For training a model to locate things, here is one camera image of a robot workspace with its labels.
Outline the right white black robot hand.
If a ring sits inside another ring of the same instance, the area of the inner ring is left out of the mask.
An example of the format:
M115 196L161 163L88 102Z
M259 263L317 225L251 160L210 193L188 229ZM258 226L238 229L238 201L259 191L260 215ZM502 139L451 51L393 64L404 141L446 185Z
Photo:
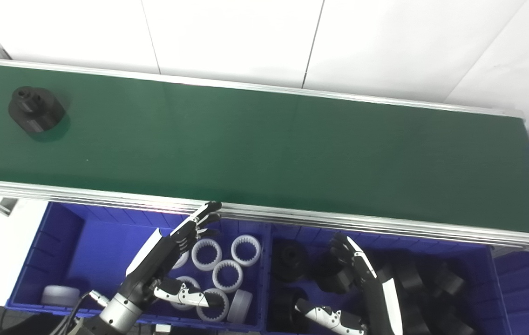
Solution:
M403 319L396 282L390 264L375 268L365 251L343 233L335 233L330 252L353 275L352 283L360 290L366 305L366 315L329 306L314 305L298 298L292 309L339 335L402 335Z

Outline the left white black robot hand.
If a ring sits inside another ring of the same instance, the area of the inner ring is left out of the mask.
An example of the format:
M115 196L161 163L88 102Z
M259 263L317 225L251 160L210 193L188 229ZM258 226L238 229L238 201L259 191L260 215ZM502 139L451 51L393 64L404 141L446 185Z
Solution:
M197 288L187 288L183 281L168 276L179 257L191 252L197 241L217 234L216 230L208 229L206 225L220 220L218 210L221 207L219 201L207 202L171 233L163 235L157 230L158 240L136 268L126 275L114 299L126 308L135 308L140 312L145 312L155 299L169 298L193 307L222 307L222 297Z

